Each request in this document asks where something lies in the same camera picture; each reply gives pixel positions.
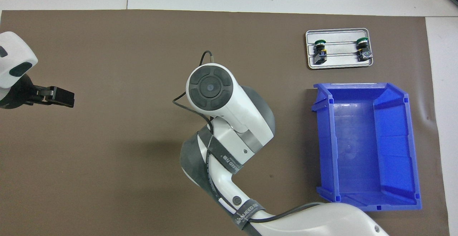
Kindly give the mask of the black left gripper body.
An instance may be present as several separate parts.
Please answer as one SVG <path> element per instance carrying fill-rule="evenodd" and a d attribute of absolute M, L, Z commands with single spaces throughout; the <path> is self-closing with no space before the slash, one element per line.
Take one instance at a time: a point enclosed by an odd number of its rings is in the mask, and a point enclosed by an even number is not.
<path fill-rule="evenodd" d="M 14 109 L 22 105 L 33 105 L 31 97 L 36 95 L 36 88 L 28 75 L 22 76 L 13 84 L 0 101 L 2 109 Z"/>

